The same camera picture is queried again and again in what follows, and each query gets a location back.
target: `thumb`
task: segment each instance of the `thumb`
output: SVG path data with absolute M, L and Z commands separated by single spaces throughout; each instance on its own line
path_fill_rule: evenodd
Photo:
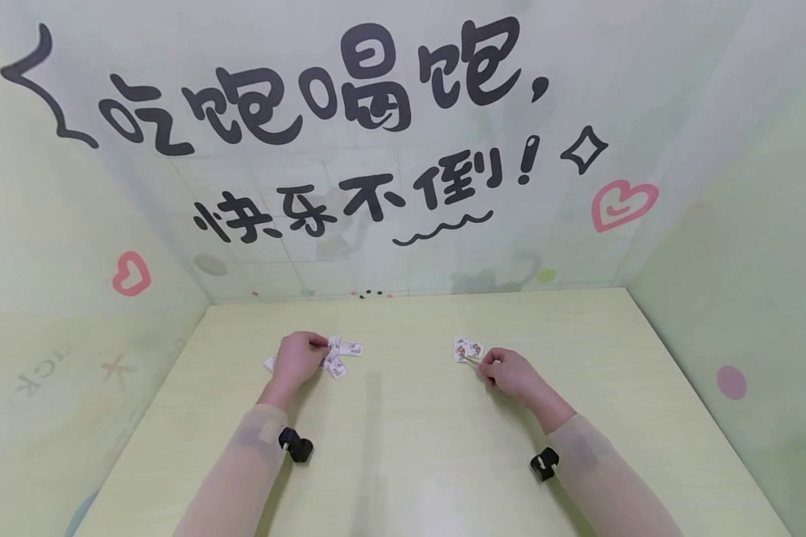
M 315 357 L 324 358 L 325 355 L 328 354 L 328 346 L 327 345 L 317 346 L 317 347 L 312 346 L 311 349 L 310 349 L 310 352 Z
M 481 365 L 478 366 L 478 373 L 481 373 L 482 377 L 495 378 L 496 374 L 499 372 L 500 364 L 501 362 L 481 363 Z

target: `small card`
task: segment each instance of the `small card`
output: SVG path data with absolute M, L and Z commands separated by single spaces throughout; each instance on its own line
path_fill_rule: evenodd
M 328 354 L 325 355 L 325 358 L 323 358 L 322 363 L 320 363 L 319 366 L 328 371 L 328 367 L 331 364 L 331 358 L 336 358 L 337 353 L 339 352 L 340 336 L 328 336 Z
M 467 349 L 469 349 L 469 338 L 465 336 L 454 338 L 454 361 L 465 362 Z
M 331 360 L 328 361 L 328 372 L 331 373 L 331 377 L 335 380 L 341 378 L 346 374 L 344 362 L 341 362 L 339 357 L 331 358 Z
M 267 361 L 263 362 L 263 367 L 269 369 L 269 373 L 273 373 L 275 371 L 275 357 L 278 355 L 276 352 L 269 358 Z
M 364 345 L 360 343 L 350 343 L 349 341 L 340 343 L 341 356 L 361 356 L 362 352 L 364 352 Z
M 466 356 L 481 358 L 484 352 L 484 344 L 480 341 L 469 340 L 466 345 Z

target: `black wrist clip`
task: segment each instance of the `black wrist clip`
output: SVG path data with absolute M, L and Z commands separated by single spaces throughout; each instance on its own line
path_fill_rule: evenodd
M 528 463 L 541 483 L 555 475 L 555 469 L 552 467 L 557 464 L 559 464 L 559 453 L 555 453 L 551 447 L 541 451 L 538 456 L 534 456 L 531 462 Z
M 278 437 L 278 443 L 282 449 L 290 452 L 293 462 L 306 462 L 313 453 L 313 442 L 302 439 L 295 429 L 286 427 Z

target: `wall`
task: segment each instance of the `wall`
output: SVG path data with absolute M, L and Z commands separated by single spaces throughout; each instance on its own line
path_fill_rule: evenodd
M 24 57 L 46 25 L 32 79 L 217 303 L 391 298 L 629 282 L 640 222 L 684 209 L 662 168 L 752 4 L 0 0 L 0 40 Z M 373 208 L 358 177 L 389 181 Z
M 680 215 L 630 292 L 789 530 L 802 537 L 806 4 L 759 15 L 749 17 L 752 26 L 738 39 L 766 42 L 758 61 L 769 75 L 755 88 L 778 88 L 778 97 L 755 118 L 755 135 L 719 169 L 708 169 L 709 186 Z M 772 49 L 777 41 L 781 47 Z M 740 111 L 723 113 L 723 123 Z
M 53 133 L 0 77 L 0 536 L 74 532 L 207 306 L 96 156 Z

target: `red heart outline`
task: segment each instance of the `red heart outline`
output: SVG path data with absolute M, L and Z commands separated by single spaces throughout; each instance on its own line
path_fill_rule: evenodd
M 140 272 L 140 281 L 132 285 L 132 287 L 124 287 L 123 283 L 131 276 L 131 268 L 129 263 L 133 263 Z M 113 284 L 113 290 L 122 296 L 137 296 L 149 287 L 152 283 L 152 277 L 149 275 L 149 267 L 146 261 L 137 252 L 125 252 L 116 260 L 116 275 L 110 282 Z
M 618 201 L 625 202 L 629 198 L 633 198 L 636 194 L 645 194 L 647 196 L 645 204 L 643 204 L 639 209 L 634 210 L 632 213 L 629 213 L 626 216 L 623 216 L 621 219 L 613 220 L 605 224 L 603 222 L 602 217 L 602 209 L 601 204 L 603 202 L 603 196 L 617 188 L 620 191 Z M 640 217 L 644 216 L 645 213 L 650 210 L 655 203 L 657 203 L 657 198 L 660 196 L 660 189 L 657 188 L 657 185 L 652 185 L 651 183 L 642 183 L 641 185 L 631 186 L 630 181 L 617 179 L 612 181 L 606 186 L 603 186 L 594 196 L 594 199 L 591 201 L 591 221 L 594 222 L 594 228 L 597 230 L 597 233 L 602 233 L 603 231 L 612 230 L 613 227 L 618 227 L 623 224 L 627 224 L 627 222 L 633 221 L 635 219 L 640 219 Z M 622 213 L 627 213 L 629 207 L 624 209 L 614 209 L 612 205 L 607 206 L 607 213 L 611 216 L 616 216 Z

